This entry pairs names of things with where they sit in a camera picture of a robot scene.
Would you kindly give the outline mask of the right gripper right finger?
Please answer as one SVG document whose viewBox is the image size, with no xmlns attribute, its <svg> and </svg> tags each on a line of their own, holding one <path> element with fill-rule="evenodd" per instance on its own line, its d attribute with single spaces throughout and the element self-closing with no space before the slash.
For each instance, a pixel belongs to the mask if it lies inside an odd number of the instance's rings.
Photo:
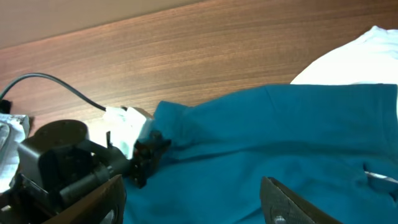
<svg viewBox="0 0 398 224">
<path fill-rule="evenodd" d="M 263 177 L 261 208 L 266 224 L 341 224 L 273 177 Z"/>
</svg>

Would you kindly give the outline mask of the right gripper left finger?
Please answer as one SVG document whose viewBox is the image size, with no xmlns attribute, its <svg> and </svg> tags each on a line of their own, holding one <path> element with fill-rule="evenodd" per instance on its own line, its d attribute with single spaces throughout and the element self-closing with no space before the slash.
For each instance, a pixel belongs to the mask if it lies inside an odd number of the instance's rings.
<svg viewBox="0 0 398 224">
<path fill-rule="evenodd" d="M 43 224 L 123 223 L 126 190 L 117 175 Z"/>
</svg>

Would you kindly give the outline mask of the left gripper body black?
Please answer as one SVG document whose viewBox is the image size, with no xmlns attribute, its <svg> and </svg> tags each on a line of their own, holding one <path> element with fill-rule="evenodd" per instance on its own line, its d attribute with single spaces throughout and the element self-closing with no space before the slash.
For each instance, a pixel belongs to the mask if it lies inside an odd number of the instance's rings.
<svg viewBox="0 0 398 224">
<path fill-rule="evenodd" d="M 137 188 L 143 188 L 148 178 L 154 175 L 170 145 L 171 140 L 163 138 L 160 131 L 151 131 L 147 138 L 137 140 L 129 174 Z"/>
</svg>

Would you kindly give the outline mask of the blue t-shirt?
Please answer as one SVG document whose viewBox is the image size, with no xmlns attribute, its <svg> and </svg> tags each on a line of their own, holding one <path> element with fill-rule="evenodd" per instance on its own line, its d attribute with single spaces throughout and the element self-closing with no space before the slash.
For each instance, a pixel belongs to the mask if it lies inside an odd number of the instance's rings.
<svg viewBox="0 0 398 224">
<path fill-rule="evenodd" d="M 343 223 L 396 223 L 397 86 L 267 85 L 189 107 L 163 101 L 171 140 L 125 223 L 263 223 L 273 177 Z"/>
</svg>

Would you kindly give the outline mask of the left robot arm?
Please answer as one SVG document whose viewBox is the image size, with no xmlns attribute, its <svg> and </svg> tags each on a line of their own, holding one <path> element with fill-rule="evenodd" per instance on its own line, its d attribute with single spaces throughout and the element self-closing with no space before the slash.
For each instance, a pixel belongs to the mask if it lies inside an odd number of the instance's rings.
<svg viewBox="0 0 398 224">
<path fill-rule="evenodd" d="M 19 171 L 1 195 L 1 223 L 122 223 L 123 178 L 143 188 L 171 142 L 158 131 L 134 143 L 131 159 L 88 138 L 81 121 L 55 121 L 19 143 Z"/>
</svg>

